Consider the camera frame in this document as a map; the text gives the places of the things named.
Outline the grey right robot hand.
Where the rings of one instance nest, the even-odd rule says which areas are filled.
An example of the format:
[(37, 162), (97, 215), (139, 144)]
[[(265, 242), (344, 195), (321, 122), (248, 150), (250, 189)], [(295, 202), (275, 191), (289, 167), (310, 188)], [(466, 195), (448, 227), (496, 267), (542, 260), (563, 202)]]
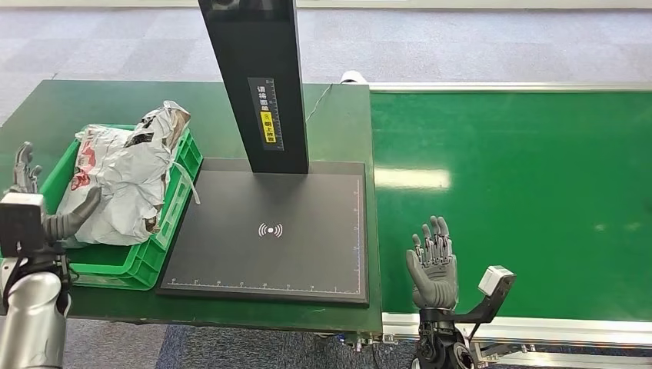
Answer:
[(449, 228), (444, 218), (432, 215), (421, 231), (422, 235), (412, 235), (413, 248), (405, 255), (413, 282), (412, 300), (420, 309), (452, 311), (458, 303), (459, 288)]

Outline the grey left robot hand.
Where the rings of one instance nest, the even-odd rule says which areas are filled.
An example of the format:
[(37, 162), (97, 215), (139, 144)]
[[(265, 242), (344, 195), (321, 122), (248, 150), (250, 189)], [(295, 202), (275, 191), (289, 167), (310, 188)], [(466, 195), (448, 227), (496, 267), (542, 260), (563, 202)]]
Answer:
[[(15, 154), (12, 185), (5, 191), (35, 194), (38, 192), (38, 176), (42, 172), (40, 165), (32, 166), (33, 145), (23, 142)], [(65, 214), (46, 215), (43, 222), (48, 241), (61, 241), (74, 236), (80, 227), (90, 218), (101, 202), (101, 188), (93, 187), (86, 194), (85, 200), (74, 210)]]

